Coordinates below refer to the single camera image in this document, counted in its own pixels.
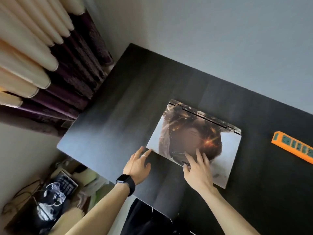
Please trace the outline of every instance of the orange object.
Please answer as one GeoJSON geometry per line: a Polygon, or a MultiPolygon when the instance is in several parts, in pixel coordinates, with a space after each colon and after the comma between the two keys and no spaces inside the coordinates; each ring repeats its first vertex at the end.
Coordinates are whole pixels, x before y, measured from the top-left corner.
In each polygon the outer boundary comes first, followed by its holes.
{"type": "Polygon", "coordinates": [[[274,133],[272,143],[313,164],[313,148],[309,145],[281,131],[274,133]]]}

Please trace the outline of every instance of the black smartwatch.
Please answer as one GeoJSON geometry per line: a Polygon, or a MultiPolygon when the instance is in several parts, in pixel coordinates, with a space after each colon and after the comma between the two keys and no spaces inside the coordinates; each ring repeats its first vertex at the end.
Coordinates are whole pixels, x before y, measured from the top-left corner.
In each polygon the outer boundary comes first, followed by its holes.
{"type": "Polygon", "coordinates": [[[130,175],[126,175],[126,174],[121,175],[119,178],[117,178],[116,183],[128,184],[129,189],[130,189],[128,196],[131,196],[135,191],[136,185],[130,175]]]}

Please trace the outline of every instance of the tabletop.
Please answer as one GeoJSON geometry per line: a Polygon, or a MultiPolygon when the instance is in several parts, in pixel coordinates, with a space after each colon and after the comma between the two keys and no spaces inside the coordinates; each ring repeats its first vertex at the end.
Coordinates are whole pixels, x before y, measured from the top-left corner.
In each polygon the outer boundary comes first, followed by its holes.
{"type": "MultiPolygon", "coordinates": [[[[282,131],[313,146],[313,115],[134,44],[58,149],[115,182],[130,155],[147,145],[171,99],[242,130],[226,189],[217,188],[259,233],[312,233],[313,165],[271,139],[282,131]]],[[[136,197],[180,218],[195,234],[223,234],[204,200],[185,182],[181,166],[156,153],[147,162],[151,172],[137,186],[136,197]]]]}

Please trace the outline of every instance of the white wall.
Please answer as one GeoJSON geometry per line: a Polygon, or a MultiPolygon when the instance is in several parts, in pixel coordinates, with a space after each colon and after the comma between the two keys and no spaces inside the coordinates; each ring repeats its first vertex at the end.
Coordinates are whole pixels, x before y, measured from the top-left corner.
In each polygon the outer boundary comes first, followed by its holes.
{"type": "Polygon", "coordinates": [[[132,42],[313,113],[313,0],[85,0],[117,60],[132,42]]]}
{"type": "Polygon", "coordinates": [[[56,159],[60,138],[0,123],[0,209],[56,159]]]}

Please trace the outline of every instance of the curtain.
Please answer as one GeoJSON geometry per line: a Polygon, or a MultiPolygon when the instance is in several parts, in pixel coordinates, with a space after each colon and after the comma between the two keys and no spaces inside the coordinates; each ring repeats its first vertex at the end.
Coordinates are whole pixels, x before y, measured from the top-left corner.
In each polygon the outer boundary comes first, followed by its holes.
{"type": "Polygon", "coordinates": [[[114,66],[81,0],[0,0],[0,122],[63,136],[114,66]]]}

